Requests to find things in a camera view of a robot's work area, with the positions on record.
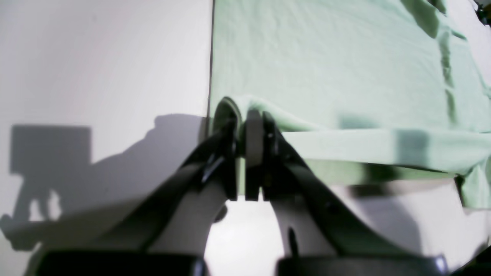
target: wrinkled fabric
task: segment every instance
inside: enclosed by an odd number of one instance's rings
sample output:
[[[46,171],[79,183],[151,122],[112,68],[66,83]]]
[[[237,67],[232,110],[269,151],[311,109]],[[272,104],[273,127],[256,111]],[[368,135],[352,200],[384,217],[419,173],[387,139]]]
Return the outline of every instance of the wrinkled fabric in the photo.
[[[268,111],[326,184],[460,174],[491,207],[490,96],[444,1],[215,0],[212,128]]]

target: green towel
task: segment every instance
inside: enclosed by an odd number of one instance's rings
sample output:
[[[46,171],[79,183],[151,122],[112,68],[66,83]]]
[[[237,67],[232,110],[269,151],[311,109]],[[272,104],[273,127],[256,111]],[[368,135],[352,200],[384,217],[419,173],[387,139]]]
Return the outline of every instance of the green towel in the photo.
[[[489,208],[491,88],[445,12],[438,0],[215,0],[212,128],[267,110],[326,184],[457,173],[465,205]]]

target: light green cloth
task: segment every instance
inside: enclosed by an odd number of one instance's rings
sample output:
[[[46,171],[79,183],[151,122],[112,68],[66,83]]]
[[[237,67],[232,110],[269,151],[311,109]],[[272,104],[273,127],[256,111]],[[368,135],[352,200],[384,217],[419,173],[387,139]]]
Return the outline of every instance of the light green cloth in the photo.
[[[215,0],[213,127],[267,110],[327,184],[371,180],[361,163],[448,177],[400,166],[419,167],[464,175],[466,206],[491,207],[491,88],[432,2]]]

